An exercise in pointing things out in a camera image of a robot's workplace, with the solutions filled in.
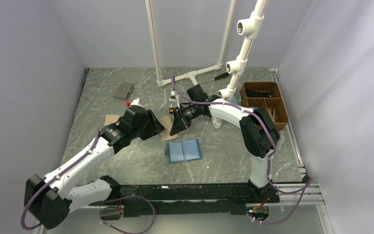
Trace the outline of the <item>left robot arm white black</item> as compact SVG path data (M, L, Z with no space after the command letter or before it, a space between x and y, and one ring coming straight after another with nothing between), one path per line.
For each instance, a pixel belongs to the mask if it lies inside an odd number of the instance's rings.
M147 140L164 130L152 110L138 104L128 107L123 116L99 130L73 158L45 176L33 175L26 181L22 228L33 230L43 225L52 229L83 206L98 201L113 205L123 199L121 185L108 175L84 186L78 186L78 182L132 140Z

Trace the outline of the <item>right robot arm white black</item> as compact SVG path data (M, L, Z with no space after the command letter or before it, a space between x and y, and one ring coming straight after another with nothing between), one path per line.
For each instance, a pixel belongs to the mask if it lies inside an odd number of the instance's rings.
M249 182L253 186L249 188L249 197L254 202L267 197L271 158L277 151L280 134L265 108L245 108L219 98L214 102L182 103L168 112L173 115L171 136L189 128L199 116L221 119L239 127L244 145L252 155Z

